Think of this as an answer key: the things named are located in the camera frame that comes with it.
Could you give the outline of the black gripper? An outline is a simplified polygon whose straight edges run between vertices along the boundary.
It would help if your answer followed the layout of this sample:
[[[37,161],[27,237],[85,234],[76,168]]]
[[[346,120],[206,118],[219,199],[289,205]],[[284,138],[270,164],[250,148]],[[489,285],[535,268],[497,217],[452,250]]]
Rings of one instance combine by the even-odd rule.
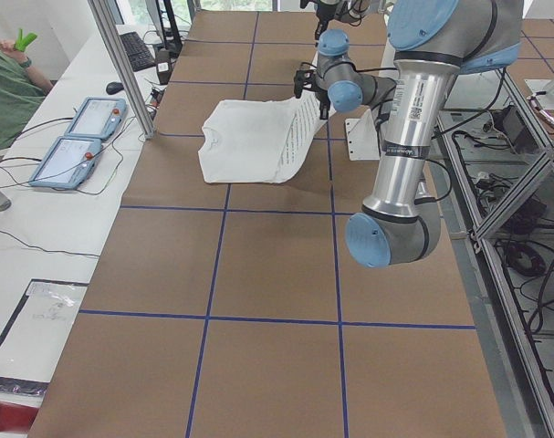
[[[329,24],[331,20],[335,17],[335,5],[330,4],[317,4],[316,5],[316,16],[319,20],[314,33],[314,39],[316,42],[319,41],[320,36],[325,31],[325,27]]]
[[[319,104],[319,118],[321,120],[328,120],[329,119],[329,95],[328,91],[326,89],[323,89],[319,86],[315,86],[315,94],[320,102]]]

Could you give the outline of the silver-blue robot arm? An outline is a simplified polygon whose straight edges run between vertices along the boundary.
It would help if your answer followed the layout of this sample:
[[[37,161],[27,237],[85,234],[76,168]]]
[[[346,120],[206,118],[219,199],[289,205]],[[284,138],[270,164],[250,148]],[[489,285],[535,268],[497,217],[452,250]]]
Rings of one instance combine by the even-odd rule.
[[[363,18],[370,14],[385,14],[394,5],[394,1],[372,0],[313,0],[300,1],[299,6],[305,9],[314,5],[318,24],[314,32],[314,40],[319,42],[320,36],[328,29],[331,21],[358,26]]]
[[[387,25],[398,77],[377,79],[356,70],[347,34],[328,26],[334,19],[359,20],[368,4],[319,4],[313,81],[321,107],[389,108],[372,193],[346,226],[346,245],[361,265],[410,263],[435,249],[439,211],[423,166],[438,114],[457,77],[505,68],[517,59],[523,7],[520,1],[399,1]]]

